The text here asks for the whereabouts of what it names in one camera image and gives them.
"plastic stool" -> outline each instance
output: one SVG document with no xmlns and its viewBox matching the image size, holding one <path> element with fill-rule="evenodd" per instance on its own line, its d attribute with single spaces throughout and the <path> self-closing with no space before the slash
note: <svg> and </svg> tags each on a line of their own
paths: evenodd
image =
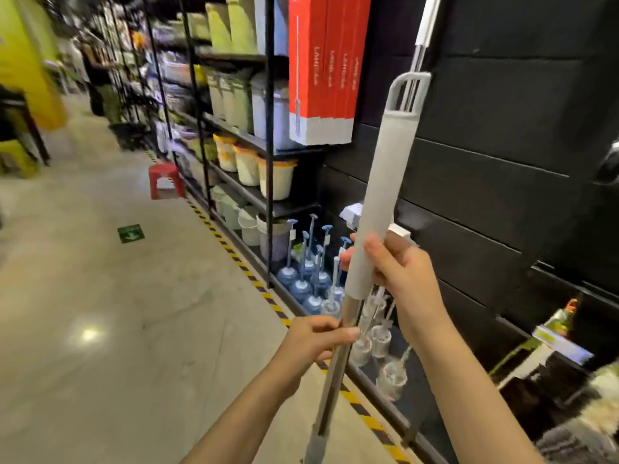
<svg viewBox="0 0 619 464">
<path fill-rule="evenodd" d="M 32 177 L 39 170 L 19 140 L 0 141 L 0 161 L 4 163 L 4 167 L 18 170 L 23 178 Z"/>
<path fill-rule="evenodd" d="M 158 200 L 157 181 L 159 178 L 171 178 L 174 182 L 176 193 L 179 197 L 185 196 L 185 187 L 182 185 L 181 176 L 178 174 L 178 168 L 171 163 L 153 164 L 149 168 L 149 180 L 151 181 L 151 199 Z"/>
</svg>

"forearm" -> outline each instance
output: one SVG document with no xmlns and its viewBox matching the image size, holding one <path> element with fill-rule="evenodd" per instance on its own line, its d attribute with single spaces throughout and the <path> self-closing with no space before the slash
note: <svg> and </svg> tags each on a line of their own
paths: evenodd
<svg viewBox="0 0 619 464">
<path fill-rule="evenodd" d="M 418 350 L 460 464 L 544 462 L 451 322 Z"/>
<path fill-rule="evenodd" d="M 228 406 L 181 464 L 250 464 L 277 410 L 285 386 L 267 368 Z"/>
</svg>

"yellow stool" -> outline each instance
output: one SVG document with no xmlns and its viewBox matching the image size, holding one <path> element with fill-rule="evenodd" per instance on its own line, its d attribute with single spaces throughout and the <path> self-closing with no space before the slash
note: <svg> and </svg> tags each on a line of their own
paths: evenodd
<svg viewBox="0 0 619 464">
<path fill-rule="evenodd" d="M 38 172 L 38 166 L 28 156 L 19 140 L 0 141 L 0 161 L 2 171 L 16 170 L 23 178 L 30 178 Z"/>
</svg>

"green floor sign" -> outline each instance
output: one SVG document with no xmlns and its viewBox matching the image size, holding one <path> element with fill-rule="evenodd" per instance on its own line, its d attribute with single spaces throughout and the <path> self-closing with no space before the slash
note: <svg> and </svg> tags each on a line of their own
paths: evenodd
<svg viewBox="0 0 619 464">
<path fill-rule="evenodd" d="M 142 232 L 140 225 L 119 227 L 118 236 L 120 237 L 120 242 L 123 244 L 125 242 L 133 242 L 144 239 L 144 233 Z"/>
</svg>

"hand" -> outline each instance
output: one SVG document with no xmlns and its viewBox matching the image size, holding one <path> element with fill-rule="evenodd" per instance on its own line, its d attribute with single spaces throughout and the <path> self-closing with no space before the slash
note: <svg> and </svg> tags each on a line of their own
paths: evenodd
<svg viewBox="0 0 619 464">
<path fill-rule="evenodd" d="M 377 235 L 368 234 L 363 249 L 377 268 L 374 283 L 385 286 L 396 298 L 400 328 L 415 350 L 425 336 L 451 325 L 427 252 L 391 231 L 384 244 Z M 349 269 L 353 251 L 350 247 L 340 256 L 343 270 Z"/>
<path fill-rule="evenodd" d="M 314 361 L 330 359 L 335 347 L 353 343 L 360 333 L 358 327 L 340 327 L 340 321 L 331 316 L 296 317 L 267 369 L 290 397 Z"/>
</svg>

